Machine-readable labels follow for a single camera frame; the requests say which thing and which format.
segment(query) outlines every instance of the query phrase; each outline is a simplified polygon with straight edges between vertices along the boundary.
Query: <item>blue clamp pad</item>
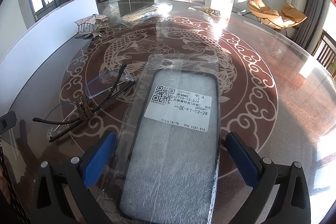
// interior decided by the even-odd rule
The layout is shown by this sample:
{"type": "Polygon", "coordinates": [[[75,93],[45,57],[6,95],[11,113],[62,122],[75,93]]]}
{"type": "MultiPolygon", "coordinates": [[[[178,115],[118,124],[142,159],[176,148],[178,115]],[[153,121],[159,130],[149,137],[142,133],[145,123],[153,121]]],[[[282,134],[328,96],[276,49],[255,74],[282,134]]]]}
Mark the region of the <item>blue clamp pad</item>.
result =
{"type": "Polygon", "coordinates": [[[246,185],[255,189],[259,183],[259,171],[233,133],[226,136],[225,147],[246,185]]]}
{"type": "Polygon", "coordinates": [[[95,185],[115,150],[117,135],[110,132],[83,170],[83,183],[88,189],[95,185]]]}

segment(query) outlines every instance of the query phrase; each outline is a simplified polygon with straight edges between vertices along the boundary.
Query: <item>curtain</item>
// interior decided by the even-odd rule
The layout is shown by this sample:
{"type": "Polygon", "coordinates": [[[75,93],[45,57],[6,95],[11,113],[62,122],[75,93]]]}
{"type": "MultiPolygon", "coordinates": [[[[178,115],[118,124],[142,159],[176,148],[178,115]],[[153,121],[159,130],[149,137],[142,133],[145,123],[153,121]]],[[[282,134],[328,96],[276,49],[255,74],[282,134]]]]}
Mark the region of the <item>curtain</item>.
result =
{"type": "Polygon", "coordinates": [[[312,42],[313,36],[316,32],[316,27],[321,18],[321,11],[323,8],[324,0],[307,0],[304,14],[307,19],[300,24],[293,41],[300,45],[302,48],[307,49],[312,42]]]}

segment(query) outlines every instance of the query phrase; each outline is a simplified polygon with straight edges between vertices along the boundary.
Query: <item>bamboo skewer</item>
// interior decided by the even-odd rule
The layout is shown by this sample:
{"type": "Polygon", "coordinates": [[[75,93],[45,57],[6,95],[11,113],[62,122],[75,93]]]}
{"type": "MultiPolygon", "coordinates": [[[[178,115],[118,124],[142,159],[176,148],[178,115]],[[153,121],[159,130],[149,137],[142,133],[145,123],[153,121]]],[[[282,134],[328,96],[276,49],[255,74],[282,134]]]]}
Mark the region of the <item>bamboo skewer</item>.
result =
{"type": "Polygon", "coordinates": [[[124,21],[135,21],[135,20],[141,18],[140,17],[141,15],[145,15],[149,12],[156,12],[157,10],[158,10],[157,6],[152,5],[150,7],[142,8],[142,9],[136,10],[134,12],[131,12],[127,15],[124,15],[121,19],[124,20],[124,21]]]}

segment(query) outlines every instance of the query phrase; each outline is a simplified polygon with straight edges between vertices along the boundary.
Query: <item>glass table top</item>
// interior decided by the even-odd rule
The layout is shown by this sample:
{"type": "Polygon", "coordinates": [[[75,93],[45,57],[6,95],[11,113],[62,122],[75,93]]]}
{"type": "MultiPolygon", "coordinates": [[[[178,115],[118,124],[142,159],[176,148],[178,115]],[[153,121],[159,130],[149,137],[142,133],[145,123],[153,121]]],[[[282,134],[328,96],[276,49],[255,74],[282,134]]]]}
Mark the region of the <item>glass table top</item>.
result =
{"type": "MultiPolygon", "coordinates": [[[[322,220],[336,199],[336,89],[320,63],[257,21],[232,13],[229,22],[216,22],[194,3],[122,0],[98,8],[111,17],[109,37],[68,40],[32,75],[11,107],[17,124],[1,136],[2,146],[27,212],[40,163],[66,162],[81,156],[104,131],[118,133],[133,89],[54,143],[46,138],[46,126],[33,117],[45,118],[60,102],[76,101],[92,79],[124,62],[126,73],[138,79],[150,54],[183,53],[219,59],[222,137],[236,131],[261,157],[283,165],[299,161],[310,193],[311,223],[322,220]],[[154,2],[172,4],[165,21],[150,18],[133,28],[116,22],[154,2]]],[[[58,113],[60,120],[65,109],[58,113]]],[[[258,223],[265,220],[276,190],[258,223]]],[[[221,147],[212,223],[228,223],[250,192],[221,147]]]]}

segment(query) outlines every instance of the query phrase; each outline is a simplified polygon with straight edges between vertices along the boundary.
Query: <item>orange chair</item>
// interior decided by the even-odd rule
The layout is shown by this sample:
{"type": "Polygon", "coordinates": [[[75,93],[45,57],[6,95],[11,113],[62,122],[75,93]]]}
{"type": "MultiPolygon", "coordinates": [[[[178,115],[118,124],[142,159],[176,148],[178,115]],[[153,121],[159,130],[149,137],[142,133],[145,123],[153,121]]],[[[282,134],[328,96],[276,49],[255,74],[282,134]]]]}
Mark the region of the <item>orange chair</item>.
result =
{"type": "Polygon", "coordinates": [[[262,0],[249,0],[247,6],[260,22],[274,29],[293,27],[306,20],[306,15],[286,3],[280,11],[271,10],[262,0]]]}

